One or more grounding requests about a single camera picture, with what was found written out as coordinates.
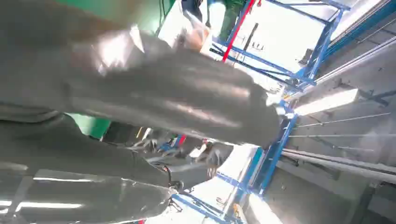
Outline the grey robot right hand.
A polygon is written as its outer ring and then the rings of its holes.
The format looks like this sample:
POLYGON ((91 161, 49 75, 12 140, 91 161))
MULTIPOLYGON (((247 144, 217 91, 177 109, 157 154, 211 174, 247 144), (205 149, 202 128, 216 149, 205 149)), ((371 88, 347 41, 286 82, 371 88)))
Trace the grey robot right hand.
POLYGON ((247 73, 53 0, 0 3, 0 221, 125 224, 210 180, 234 144, 267 147, 280 118, 247 73), (71 114, 214 139, 148 153, 84 135, 71 114))

